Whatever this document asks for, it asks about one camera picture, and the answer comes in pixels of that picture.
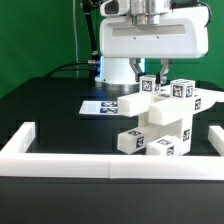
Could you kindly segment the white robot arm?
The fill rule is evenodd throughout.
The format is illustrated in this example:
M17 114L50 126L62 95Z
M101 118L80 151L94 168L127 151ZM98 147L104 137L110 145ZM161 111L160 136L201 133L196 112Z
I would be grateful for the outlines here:
M174 59L201 58L208 51L211 9L201 0L82 0L92 29L91 12L104 20L100 36L91 36L94 56L103 57L99 82L133 85L143 75L143 59L159 59L156 81L164 84Z

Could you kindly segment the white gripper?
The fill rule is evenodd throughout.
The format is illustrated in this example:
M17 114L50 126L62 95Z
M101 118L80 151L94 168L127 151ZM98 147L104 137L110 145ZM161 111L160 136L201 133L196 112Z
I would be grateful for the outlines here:
M165 84L171 59L200 58L208 51L210 13L201 3L172 8L170 0L104 0L100 13L102 55L130 58L136 82L144 74L140 58L162 59L159 82Z

